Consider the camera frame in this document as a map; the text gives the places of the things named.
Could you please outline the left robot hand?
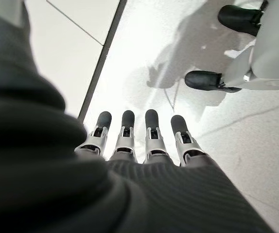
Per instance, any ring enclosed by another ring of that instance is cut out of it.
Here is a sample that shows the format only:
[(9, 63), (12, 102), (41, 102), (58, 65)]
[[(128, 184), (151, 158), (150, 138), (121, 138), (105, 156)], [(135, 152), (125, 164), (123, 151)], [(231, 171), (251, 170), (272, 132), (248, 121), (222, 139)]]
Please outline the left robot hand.
[(271, 227), (197, 145), (184, 118), (171, 119), (180, 165), (161, 147), (148, 110), (146, 159), (136, 161), (134, 115), (102, 153), (111, 114), (87, 134), (39, 75), (24, 1), (0, 0), (0, 233), (270, 233)]

